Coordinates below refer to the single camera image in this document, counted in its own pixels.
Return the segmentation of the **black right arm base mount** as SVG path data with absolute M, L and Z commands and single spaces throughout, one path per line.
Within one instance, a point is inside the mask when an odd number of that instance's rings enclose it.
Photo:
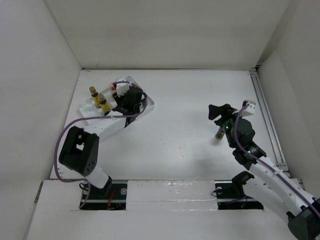
M 253 178 L 251 173 L 243 171 L 231 180 L 215 181 L 211 196 L 217 199 L 218 210 L 263 210 L 260 202 L 244 193 L 243 186 Z

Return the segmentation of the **brown spice jar dark cap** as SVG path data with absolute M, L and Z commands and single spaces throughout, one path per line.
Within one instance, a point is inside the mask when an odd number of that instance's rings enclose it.
M 224 136 L 225 136 L 225 130 L 220 127 L 215 134 L 215 138 L 217 140 L 222 140 Z

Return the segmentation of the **yellow label bottle gold cap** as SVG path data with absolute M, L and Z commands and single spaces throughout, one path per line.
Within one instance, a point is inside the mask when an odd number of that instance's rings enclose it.
M 100 102 L 99 102 L 99 98 L 98 98 L 99 93 L 97 92 L 96 88 L 94 86 L 90 86 L 89 91 L 90 91 L 91 97 L 95 103 L 95 106 L 97 108 L 100 108 L 101 106 L 100 106 Z

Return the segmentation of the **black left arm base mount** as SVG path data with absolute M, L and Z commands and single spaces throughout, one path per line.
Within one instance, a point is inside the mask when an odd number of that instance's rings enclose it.
M 79 209 L 84 211 L 124 211 L 127 204 L 128 180 L 113 180 L 108 194 L 87 181 L 80 182 L 82 190 Z

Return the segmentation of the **pink cap spice bottle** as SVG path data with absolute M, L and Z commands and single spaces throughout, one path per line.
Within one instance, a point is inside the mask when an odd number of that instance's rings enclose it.
M 109 85 L 110 88 L 110 94 L 112 96 L 112 98 L 116 97 L 117 94 L 117 84 L 115 82 L 110 83 Z

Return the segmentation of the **aluminium rail right side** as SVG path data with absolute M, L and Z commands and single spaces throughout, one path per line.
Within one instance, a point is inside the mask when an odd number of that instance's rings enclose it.
M 283 148 L 267 104 L 267 99 L 262 88 L 262 83 L 258 75 L 258 68 L 251 67 L 248 70 L 248 76 L 250 78 L 251 88 L 253 91 L 250 99 L 255 102 L 255 106 L 257 108 L 255 114 L 260 117 L 260 121 L 262 122 L 261 132 L 264 133 L 262 140 L 265 142 L 262 144 L 262 149 L 266 152 L 270 160 L 273 161 L 279 169 L 283 170 L 284 174 L 288 178 L 292 179 L 293 182 L 304 189 L 303 180 L 299 177 L 294 177 L 292 171 L 288 167 L 283 153 Z

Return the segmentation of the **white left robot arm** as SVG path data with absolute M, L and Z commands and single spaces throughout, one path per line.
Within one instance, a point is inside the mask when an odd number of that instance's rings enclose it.
M 113 94 L 114 108 L 103 116 L 87 117 L 95 122 L 86 128 L 75 125 L 80 119 L 69 123 L 59 135 L 59 139 L 65 137 L 62 148 L 54 150 L 54 164 L 80 174 L 88 187 L 94 187 L 95 194 L 103 199 L 111 194 L 112 178 L 98 165 L 99 143 L 132 124 L 148 105 L 148 96 L 140 87 L 125 81 L 121 84 L 127 89 Z

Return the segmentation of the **white divided organizer tray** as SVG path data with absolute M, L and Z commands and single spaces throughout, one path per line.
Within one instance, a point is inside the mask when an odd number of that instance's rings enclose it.
M 128 76 L 125 77 L 126 80 L 128 80 L 132 87 L 137 87 L 142 89 L 134 80 L 132 77 Z M 88 125 L 94 129 L 98 130 L 120 130 L 122 128 L 126 128 L 126 118 L 127 116 L 123 115 L 120 112 L 113 111 L 113 108 L 117 106 L 116 101 L 114 98 L 112 98 L 110 93 L 110 86 L 101 92 L 98 92 L 98 94 L 103 94 L 106 101 L 108 102 L 110 106 L 110 112 L 108 115 L 104 115 L 104 112 L 102 108 L 98 108 L 95 105 L 95 102 L 93 98 L 86 100 L 85 103 L 80 104 L 78 106 L 78 110 L 83 118 L 89 118 L 86 120 Z M 152 111 L 155 107 L 155 102 L 147 95 L 146 97 L 146 106 L 143 107 L 140 106 L 141 113 L 139 115 L 132 115 L 132 117 L 136 117 L 135 120 L 138 118 L 141 118 L 142 116 L 148 114 L 150 111 Z

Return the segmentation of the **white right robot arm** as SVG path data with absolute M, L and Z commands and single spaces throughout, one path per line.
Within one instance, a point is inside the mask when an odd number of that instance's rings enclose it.
M 215 137 L 226 137 L 235 160 L 245 168 L 231 179 L 230 204 L 252 198 L 278 215 L 298 240 L 320 236 L 320 200 L 295 184 L 253 141 L 256 132 L 247 116 L 256 104 L 245 100 L 241 109 L 230 104 L 208 106 L 208 119 L 219 127 Z

